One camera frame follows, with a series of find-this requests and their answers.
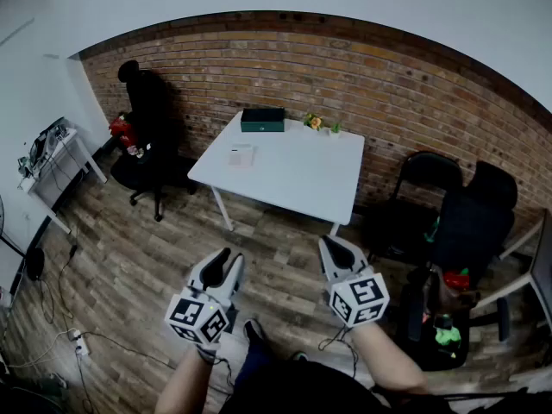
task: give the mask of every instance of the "sneaker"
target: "sneaker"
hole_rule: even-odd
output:
[[[251,342],[266,342],[267,335],[257,319],[248,319],[243,324],[243,335]]]
[[[309,356],[303,351],[298,351],[297,353],[293,353],[293,356],[291,357],[291,361],[308,362]]]

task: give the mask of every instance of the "brick wall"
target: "brick wall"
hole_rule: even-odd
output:
[[[185,126],[185,154],[199,156],[244,107],[279,106],[290,118],[316,112],[366,136],[357,204],[388,198],[405,157],[424,149],[457,160],[465,183],[477,160],[512,174],[517,229],[552,203],[552,115],[481,63],[397,29],[317,14],[228,13],[139,29],[80,56],[110,121],[130,107],[119,66],[138,60],[158,73]],[[403,192],[441,200],[438,191]]]

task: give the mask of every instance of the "white desk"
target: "white desk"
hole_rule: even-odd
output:
[[[332,139],[325,131],[304,130],[285,120],[285,132],[242,133],[239,112],[188,173],[210,185],[226,225],[233,230],[218,189],[347,225],[361,170],[364,137],[342,132]],[[229,165],[234,144],[254,146],[253,165]]]
[[[90,155],[90,153],[86,149],[85,144],[78,137],[77,130],[67,129],[67,132],[68,132],[67,136],[63,139],[63,141],[58,142],[58,145],[53,151],[52,157],[50,158],[50,162],[52,162],[52,160],[56,162],[60,160],[61,157],[63,157],[67,153],[67,148],[70,146],[70,144],[72,144],[73,141],[76,141],[78,144],[78,148],[80,149],[80,152],[90,163],[92,170],[96,173],[97,177],[102,180],[102,182],[106,183],[107,179],[105,178],[100,168],[97,166],[96,161],[92,158],[92,155]],[[47,173],[47,171],[50,168],[51,168],[51,165],[48,163],[44,166],[42,170],[44,173]],[[82,166],[80,168],[84,170],[85,173],[88,173],[88,169],[86,168],[86,166]],[[41,178],[34,178],[34,177],[25,178],[21,182],[21,188],[25,193],[27,193],[32,199],[34,199],[41,206],[41,208],[46,212],[46,214],[50,216],[52,221],[58,224],[63,231],[65,231],[67,234],[71,233],[71,230],[56,216],[53,210],[50,209],[50,207],[48,207],[47,204],[42,200],[42,198],[37,194],[35,189],[40,182],[41,182]]]

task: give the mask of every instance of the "black office chair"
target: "black office chair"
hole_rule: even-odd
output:
[[[427,260],[430,247],[424,234],[431,233],[439,211],[398,199],[404,181],[453,191],[462,187],[462,172],[455,161],[440,154],[418,152],[410,156],[401,168],[395,191],[367,223],[369,260],[375,254],[417,265]]]
[[[151,71],[141,71],[138,62],[134,60],[120,67],[119,80],[127,84],[133,110],[126,116],[126,120],[132,125],[138,139],[137,147],[144,149],[144,155],[137,158],[124,150],[124,154],[111,168],[111,174],[117,182],[135,190],[130,196],[131,205],[136,205],[138,195],[154,191],[154,218],[159,222],[162,219],[160,200],[163,185],[181,186],[181,182],[175,181],[176,174],[186,168],[187,172],[193,166],[193,161],[178,155],[179,132],[176,122],[167,116],[168,96],[163,80]],[[187,177],[186,182],[188,192],[193,194],[195,183]]]
[[[469,287],[476,291],[480,278],[514,224],[512,208],[517,196],[518,189],[511,175],[487,163],[478,163],[470,185],[447,193],[443,199],[430,255],[432,265],[442,272],[467,268]],[[424,268],[411,272],[410,284],[401,294],[399,310],[397,342],[426,371],[462,365],[467,357],[472,326],[498,323],[500,341],[510,334],[510,315],[504,298],[498,300],[496,313],[470,319],[470,308],[476,300],[469,299],[477,293],[461,294],[455,301],[454,294],[436,275],[436,271]],[[460,345],[445,348],[436,342],[436,314],[423,323],[426,310],[443,312],[443,306],[451,308],[446,312],[449,322],[461,333]]]

